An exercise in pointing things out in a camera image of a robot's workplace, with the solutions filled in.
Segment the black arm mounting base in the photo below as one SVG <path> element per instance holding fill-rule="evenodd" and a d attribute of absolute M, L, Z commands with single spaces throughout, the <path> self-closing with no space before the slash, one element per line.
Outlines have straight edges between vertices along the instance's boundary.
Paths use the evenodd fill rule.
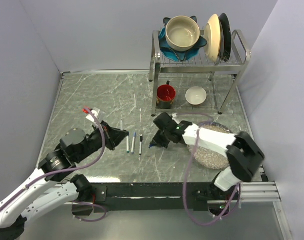
<path fill-rule="evenodd" d="M 210 182 L 187 182 L 187 207 L 194 211 L 214 209 L 219 214 L 233 191 L 236 192 L 232 200 L 236 200 L 239 188 L 235 186 L 222 191 Z M 179 210 L 184 208 L 183 183 L 92 183 L 91 192 L 81 200 L 101 205 L 107 211 Z"/>

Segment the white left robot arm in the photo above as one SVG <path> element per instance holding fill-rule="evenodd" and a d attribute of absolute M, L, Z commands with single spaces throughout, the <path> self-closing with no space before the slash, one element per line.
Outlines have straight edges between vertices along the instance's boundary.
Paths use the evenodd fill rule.
<path fill-rule="evenodd" d="M 32 174 L 0 201 L 0 240 L 17 239 L 28 221 L 66 202 L 90 199 L 94 195 L 93 187 L 81 174 L 73 176 L 57 190 L 48 194 L 44 192 L 75 171 L 76 164 L 98 150 L 114 150 L 127 136 L 128 131 L 110 127 L 104 121 L 100 127 L 94 126 L 90 134 L 80 128 L 69 130 Z"/>

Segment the white marker long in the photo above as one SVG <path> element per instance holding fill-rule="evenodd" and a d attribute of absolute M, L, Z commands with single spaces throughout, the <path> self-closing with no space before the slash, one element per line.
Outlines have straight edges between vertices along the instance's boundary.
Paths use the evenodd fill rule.
<path fill-rule="evenodd" d="M 136 132 L 133 133 L 132 142 L 131 142 L 131 154 L 135 153 L 135 141 L 136 141 Z"/>

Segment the white marker black tip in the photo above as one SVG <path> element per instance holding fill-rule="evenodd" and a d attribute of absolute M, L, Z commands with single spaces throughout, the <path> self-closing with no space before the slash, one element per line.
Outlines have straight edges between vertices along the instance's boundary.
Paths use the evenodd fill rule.
<path fill-rule="evenodd" d="M 142 143 L 143 143 L 143 135 L 140 134 L 139 136 L 139 157 L 142 155 Z"/>

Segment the white marker green end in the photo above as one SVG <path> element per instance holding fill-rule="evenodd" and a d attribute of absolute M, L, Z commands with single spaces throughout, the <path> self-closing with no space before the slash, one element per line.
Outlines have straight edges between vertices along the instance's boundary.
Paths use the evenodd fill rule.
<path fill-rule="evenodd" d="M 126 152 L 130 153 L 130 149 L 129 149 L 129 134 L 126 136 Z"/>

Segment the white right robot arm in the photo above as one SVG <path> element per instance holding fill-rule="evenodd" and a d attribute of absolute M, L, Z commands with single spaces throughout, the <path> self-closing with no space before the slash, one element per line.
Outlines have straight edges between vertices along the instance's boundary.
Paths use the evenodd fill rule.
<path fill-rule="evenodd" d="M 176 122 L 166 112 L 158 115 L 153 123 L 158 130 L 150 147 L 167 148 L 173 142 L 206 148 L 227 158 L 229 166 L 218 173 L 210 187 L 211 195 L 216 199 L 222 199 L 238 182 L 251 182 L 265 159 L 256 142 L 244 131 L 238 134 L 224 133 L 186 120 Z"/>

